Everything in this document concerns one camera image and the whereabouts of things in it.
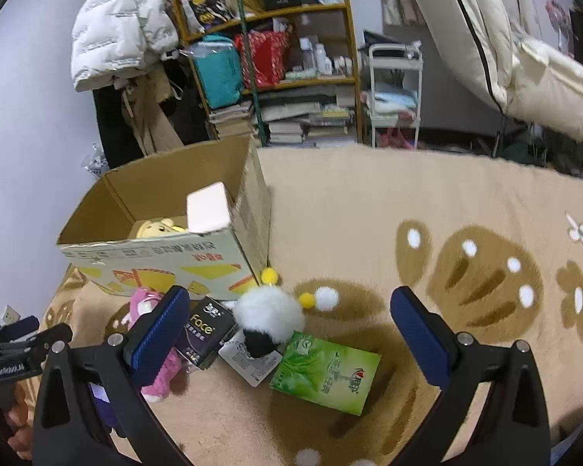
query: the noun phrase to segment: white rolling cart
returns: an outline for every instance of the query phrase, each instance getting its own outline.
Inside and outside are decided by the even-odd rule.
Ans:
[[[377,51],[385,52],[376,55]],[[421,54],[420,49],[414,45],[406,44],[374,44],[369,47],[368,65],[371,79],[371,97],[369,101],[368,116],[371,122],[372,147],[375,147],[375,129],[396,127],[399,120],[397,114],[381,114],[377,113],[375,110],[375,70],[418,72],[419,84],[417,90],[417,113],[414,122],[410,126],[415,128],[416,149],[419,141],[419,128],[421,127],[421,88],[423,86],[423,55]]]

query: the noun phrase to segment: blue gripper pad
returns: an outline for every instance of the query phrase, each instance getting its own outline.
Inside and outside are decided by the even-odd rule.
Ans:
[[[457,357],[449,327],[440,316],[428,312],[406,286],[391,295],[391,317],[427,382],[445,389]]]
[[[154,383],[189,315],[188,291],[172,286],[151,313],[138,318],[123,350],[123,358],[132,369],[130,379],[134,384],[145,387]]]

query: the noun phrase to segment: yellow pom-pom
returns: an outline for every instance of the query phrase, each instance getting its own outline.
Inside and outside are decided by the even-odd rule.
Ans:
[[[275,286],[278,282],[278,273],[274,268],[264,268],[261,272],[261,283],[267,286]]]
[[[313,308],[315,306],[315,296],[311,292],[303,292],[298,297],[300,306],[304,309]]]

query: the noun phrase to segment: white puffer jacket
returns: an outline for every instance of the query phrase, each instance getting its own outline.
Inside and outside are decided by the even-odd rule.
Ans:
[[[72,78],[76,91],[147,73],[177,32],[163,0],[86,0],[73,25]]]

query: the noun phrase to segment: metal bolt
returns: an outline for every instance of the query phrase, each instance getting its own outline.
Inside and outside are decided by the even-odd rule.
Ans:
[[[516,348],[521,352],[529,352],[529,344],[524,340],[517,340],[516,341]]]
[[[112,333],[107,339],[108,345],[116,347],[123,343],[123,335],[121,333]]]
[[[457,341],[463,345],[473,345],[475,339],[471,333],[464,332],[457,334]]]
[[[57,354],[59,352],[62,352],[63,349],[65,348],[65,342],[62,340],[59,340],[57,342],[54,342],[54,344],[52,345],[52,351]]]

